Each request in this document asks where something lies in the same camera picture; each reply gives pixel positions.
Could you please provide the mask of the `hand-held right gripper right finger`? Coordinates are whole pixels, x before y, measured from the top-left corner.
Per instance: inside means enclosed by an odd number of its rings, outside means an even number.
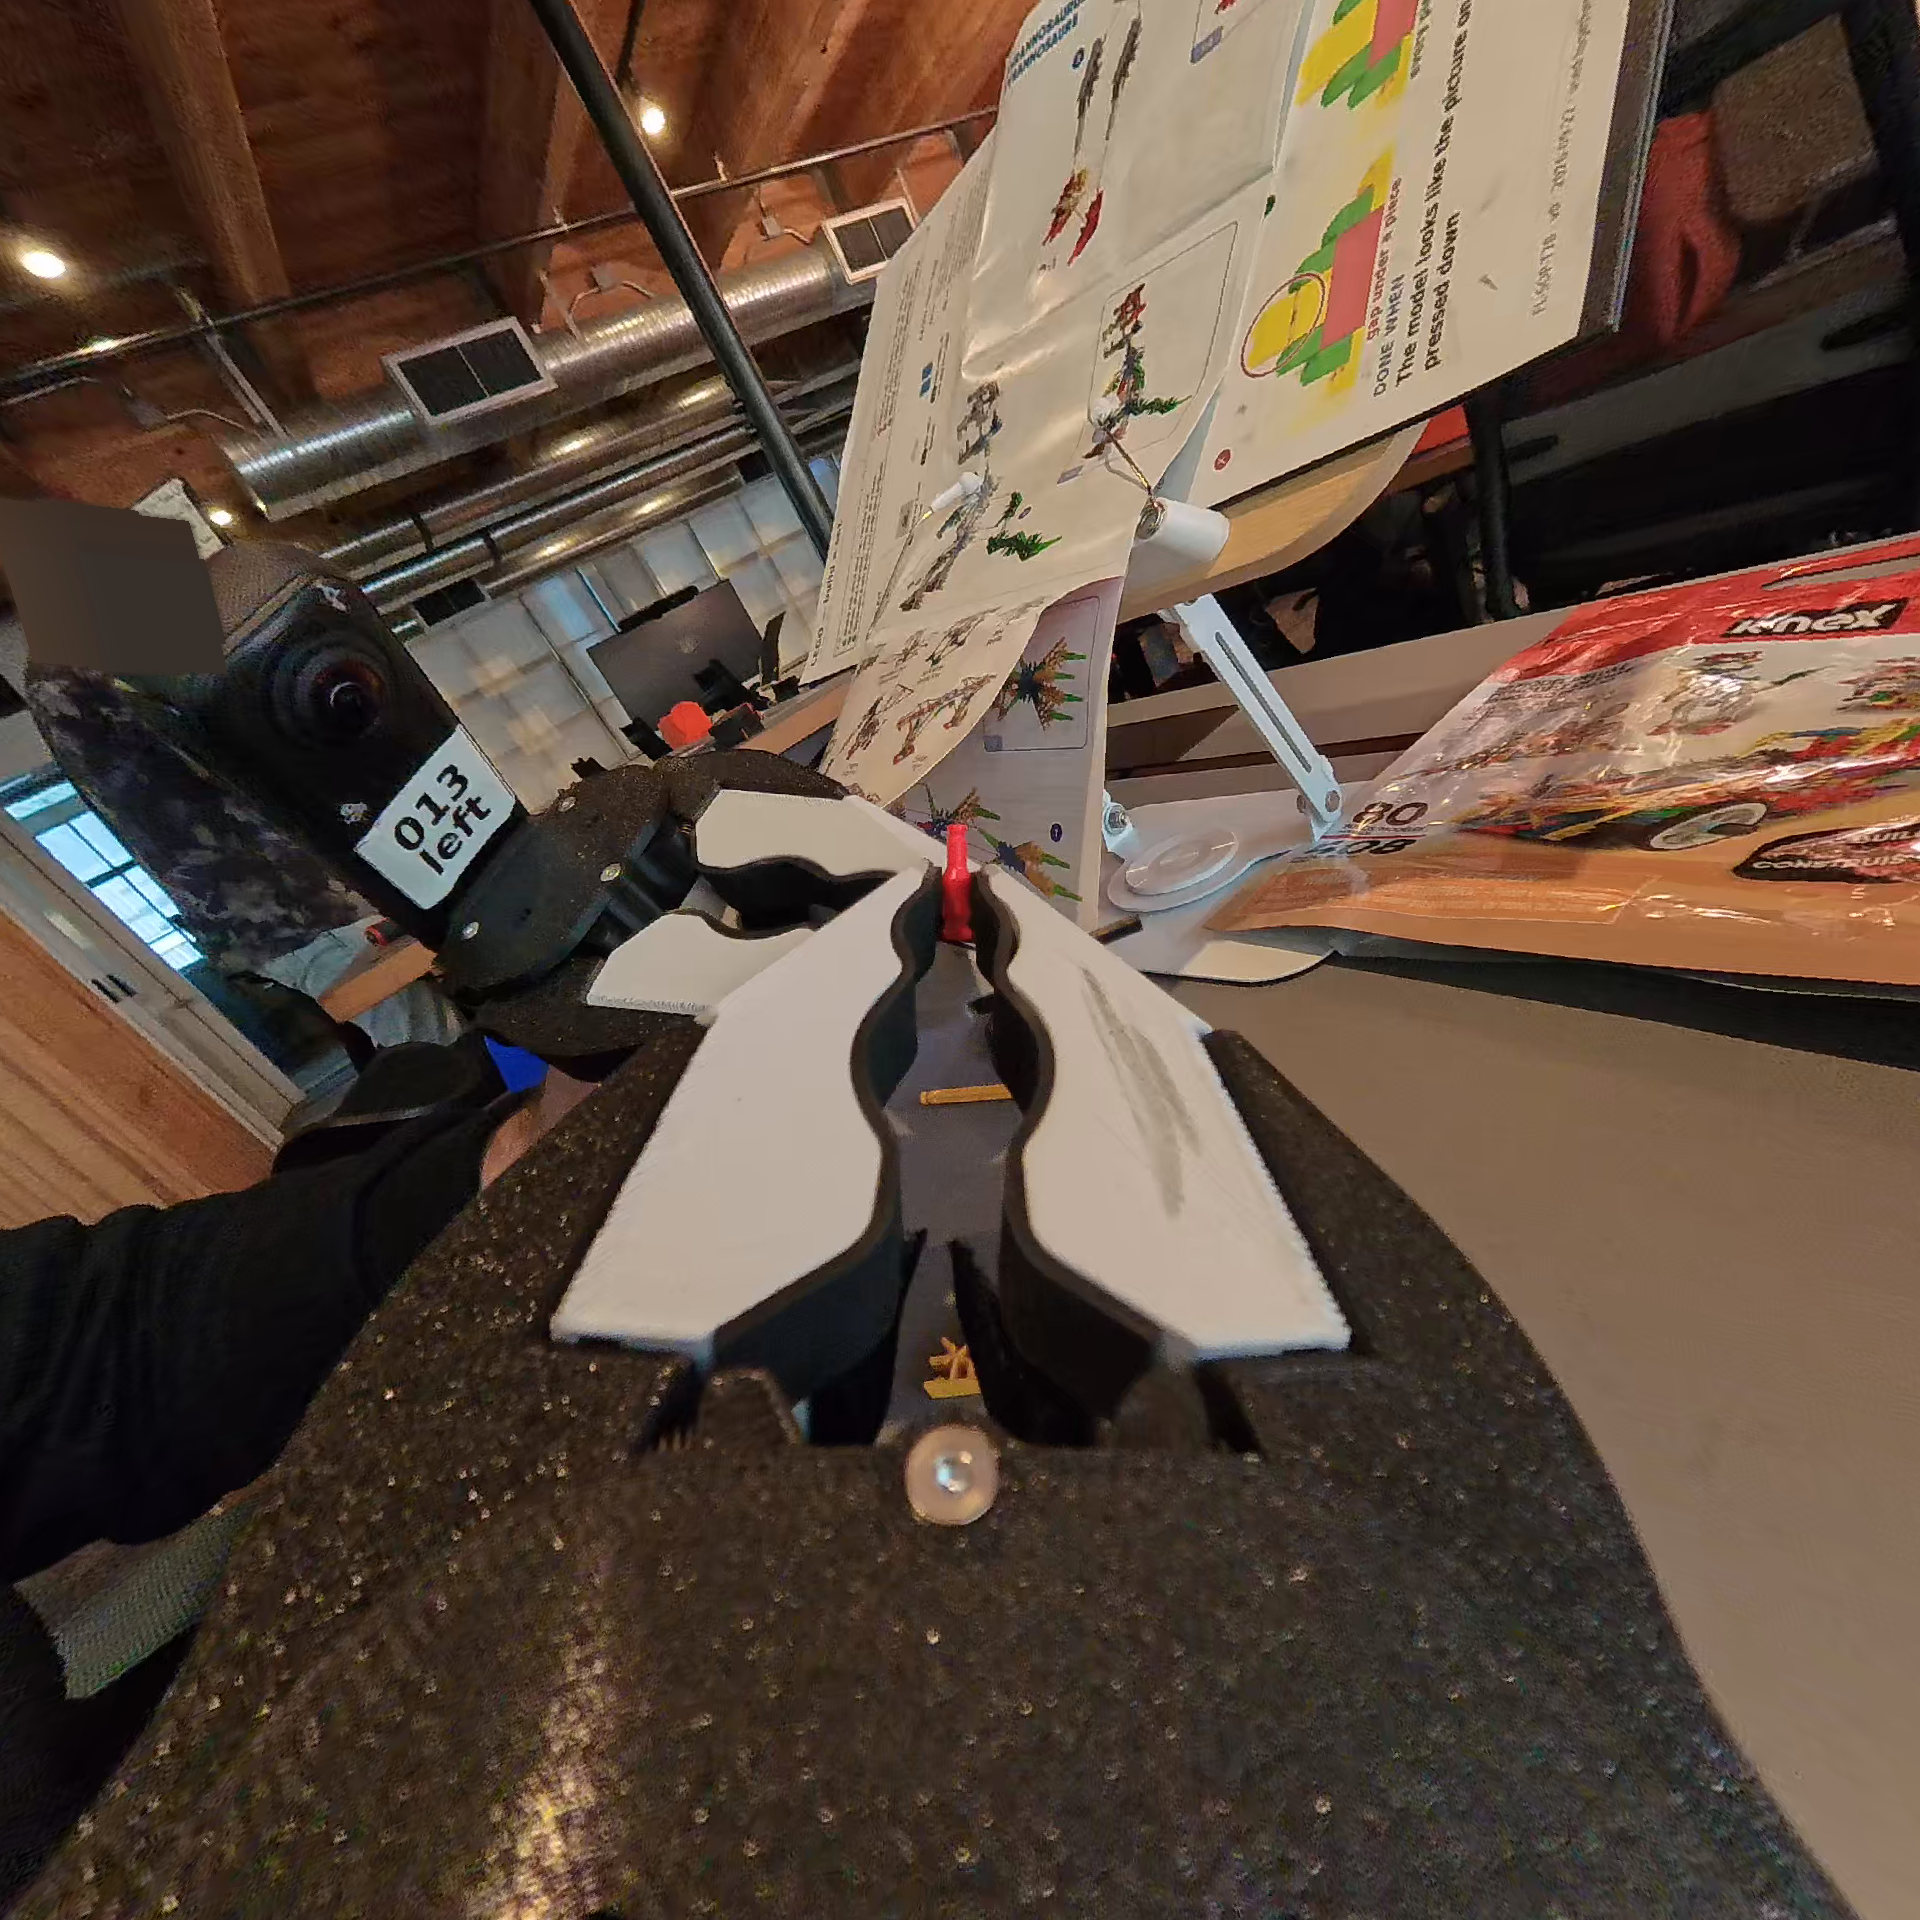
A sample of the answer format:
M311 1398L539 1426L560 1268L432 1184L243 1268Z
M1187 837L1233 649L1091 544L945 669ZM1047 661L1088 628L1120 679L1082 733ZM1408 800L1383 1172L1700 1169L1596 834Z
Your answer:
M1012 1018L1021 1128L999 1306L1034 1362L1343 1352L1338 1306L1213 1029L1020 880L975 880L977 957Z

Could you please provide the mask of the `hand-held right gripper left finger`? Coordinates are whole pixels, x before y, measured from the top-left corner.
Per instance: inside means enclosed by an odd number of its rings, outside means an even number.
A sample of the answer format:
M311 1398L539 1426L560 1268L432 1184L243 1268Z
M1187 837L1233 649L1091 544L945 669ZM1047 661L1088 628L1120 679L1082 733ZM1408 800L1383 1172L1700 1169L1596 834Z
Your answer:
M552 1318L696 1364L860 1364L904 1286L889 1095L916 1057L941 874L813 928L701 1030Z

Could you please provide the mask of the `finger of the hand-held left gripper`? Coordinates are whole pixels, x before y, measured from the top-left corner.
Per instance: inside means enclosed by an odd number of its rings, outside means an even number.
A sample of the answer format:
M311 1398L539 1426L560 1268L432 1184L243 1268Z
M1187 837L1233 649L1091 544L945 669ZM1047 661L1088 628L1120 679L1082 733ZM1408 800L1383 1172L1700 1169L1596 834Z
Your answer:
M611 1012L690 1017L712 1024L721 1005L760 974L803 950L813 928L752 933L697 910L676 910L613 949L585 991Z
M923 830L860 797L723 789L690 830L692 864L740 925L813 922L905 873L941 871Z

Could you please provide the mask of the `person's left hand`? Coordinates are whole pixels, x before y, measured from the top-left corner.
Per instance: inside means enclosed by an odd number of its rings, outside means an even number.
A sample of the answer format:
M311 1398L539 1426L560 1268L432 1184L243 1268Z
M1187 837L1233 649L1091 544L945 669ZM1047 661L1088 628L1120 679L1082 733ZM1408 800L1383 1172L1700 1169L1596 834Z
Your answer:
M524 1159L552 1128L555 1128L580 1101L594 1092L594 1084L549 1068L538 1087L516 1092L512 1109L495 1127L479 1169L481 1188L491 1186L501 1174Z

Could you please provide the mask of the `black monitor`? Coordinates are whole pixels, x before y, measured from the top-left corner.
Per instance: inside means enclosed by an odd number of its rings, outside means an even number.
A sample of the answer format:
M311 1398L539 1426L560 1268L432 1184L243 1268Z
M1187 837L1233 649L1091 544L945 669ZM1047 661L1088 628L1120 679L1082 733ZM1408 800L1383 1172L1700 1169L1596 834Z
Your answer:
M629 714L626 732L659 733L676 704L728 713L762 673L763 636L731 582L687 586L588 644L588 658Z

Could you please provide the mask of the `white rounded board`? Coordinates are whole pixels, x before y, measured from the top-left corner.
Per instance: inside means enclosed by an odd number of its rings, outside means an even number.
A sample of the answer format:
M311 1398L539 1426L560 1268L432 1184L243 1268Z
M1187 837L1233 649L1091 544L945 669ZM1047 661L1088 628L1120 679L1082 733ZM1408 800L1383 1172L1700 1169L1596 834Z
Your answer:
M1312 840L1312 816L1291 790L1137 804L1109 853L1105 898L1130 929L1099 933L1148 976L1264 988L1323 965L1333 933L1225 933L1212 917L1257 869Z

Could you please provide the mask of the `orange printed packet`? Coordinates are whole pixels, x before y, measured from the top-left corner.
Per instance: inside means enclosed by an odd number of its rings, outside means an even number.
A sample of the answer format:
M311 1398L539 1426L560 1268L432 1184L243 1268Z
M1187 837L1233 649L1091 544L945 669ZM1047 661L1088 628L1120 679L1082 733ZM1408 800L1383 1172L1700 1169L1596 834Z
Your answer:
M1559 614L1209 922L1914 991L1915 534Z

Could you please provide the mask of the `white air vent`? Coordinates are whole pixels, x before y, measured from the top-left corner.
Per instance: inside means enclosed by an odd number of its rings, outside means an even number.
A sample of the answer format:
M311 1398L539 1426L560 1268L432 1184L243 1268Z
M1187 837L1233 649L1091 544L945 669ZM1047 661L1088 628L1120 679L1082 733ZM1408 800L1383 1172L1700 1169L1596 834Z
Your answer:
M536 335L514 317L387 351L383 367L428 426L491 416L560 389Z
M909 199L882 199L824 220L819 239L843 284L856 285L882 276L916 226L920 214Z

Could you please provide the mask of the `grey metal pole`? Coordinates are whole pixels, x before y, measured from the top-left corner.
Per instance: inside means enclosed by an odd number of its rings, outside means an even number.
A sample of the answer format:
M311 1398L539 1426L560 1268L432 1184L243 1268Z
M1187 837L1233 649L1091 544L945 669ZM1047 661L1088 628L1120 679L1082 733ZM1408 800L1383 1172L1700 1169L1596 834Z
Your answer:
M787 426L777 399L763 383L752 350L739 334L731 311L708 273L652 152L626 113L618 85L593 45L585 21L571 2L532 2L531 12L552 42L563 76L573 86L616 177L626 190L641 224L657 241L669 278L679 287L690 317L712 350L714 364L728 380L760 442L760 452L800 519L803 533L819 558L826 560L833 540L833 509L827 498L811 473L808 454Z

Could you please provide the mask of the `open instruction booklet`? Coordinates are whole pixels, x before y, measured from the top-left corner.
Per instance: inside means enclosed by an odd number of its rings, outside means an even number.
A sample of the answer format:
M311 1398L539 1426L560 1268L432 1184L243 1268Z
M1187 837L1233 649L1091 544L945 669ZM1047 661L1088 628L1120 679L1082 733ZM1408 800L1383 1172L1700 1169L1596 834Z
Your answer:
M1216 398L1309 4L1040 4L880 272L805 680L824 769L1091 928L1138 524Z

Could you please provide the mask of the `light wooden board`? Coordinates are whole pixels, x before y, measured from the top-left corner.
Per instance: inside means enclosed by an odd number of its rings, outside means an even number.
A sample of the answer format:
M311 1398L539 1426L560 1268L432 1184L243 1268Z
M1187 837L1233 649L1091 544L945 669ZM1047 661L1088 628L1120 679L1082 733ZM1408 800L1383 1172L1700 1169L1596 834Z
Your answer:
M1307 560L1380 498L1425 431L1426 422L1408 425L1225 509L1161 503L1156 529L1138 536L1130 560L1117 620L1156 616Z

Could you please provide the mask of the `printed instruction sheet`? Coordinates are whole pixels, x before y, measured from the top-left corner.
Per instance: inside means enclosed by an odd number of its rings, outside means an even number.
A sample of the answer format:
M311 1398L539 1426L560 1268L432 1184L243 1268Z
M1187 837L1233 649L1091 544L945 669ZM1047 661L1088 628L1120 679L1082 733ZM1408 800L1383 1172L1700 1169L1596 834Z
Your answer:
M1619 324L1671 4L1307 4L1191 500Z

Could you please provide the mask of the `red cloth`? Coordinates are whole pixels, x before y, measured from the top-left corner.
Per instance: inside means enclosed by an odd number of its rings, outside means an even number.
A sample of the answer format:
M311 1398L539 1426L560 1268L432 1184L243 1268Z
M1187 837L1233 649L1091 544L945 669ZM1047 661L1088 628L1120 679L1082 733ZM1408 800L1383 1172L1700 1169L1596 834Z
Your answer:
M1721 305L1737 266L1712 113L1666 117L1649 152L1624 335L1642 350L1679 344Z

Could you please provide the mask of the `silver air duct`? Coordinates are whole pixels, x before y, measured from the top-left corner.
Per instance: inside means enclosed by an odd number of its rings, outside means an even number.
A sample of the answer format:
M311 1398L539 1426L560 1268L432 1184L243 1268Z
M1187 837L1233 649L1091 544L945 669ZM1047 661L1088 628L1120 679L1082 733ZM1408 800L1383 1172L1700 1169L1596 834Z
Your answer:
M850 278L829 238L721 272L715 290L748 348L873 304L880 273ZM280 433L215 426L215 448L243 496L271 520L328 508L467 452L491 448L594 407L708 367L714 354L684 297L642 301L608 320L524 335L544 383L473 414L428 420L401 380L321 401Z

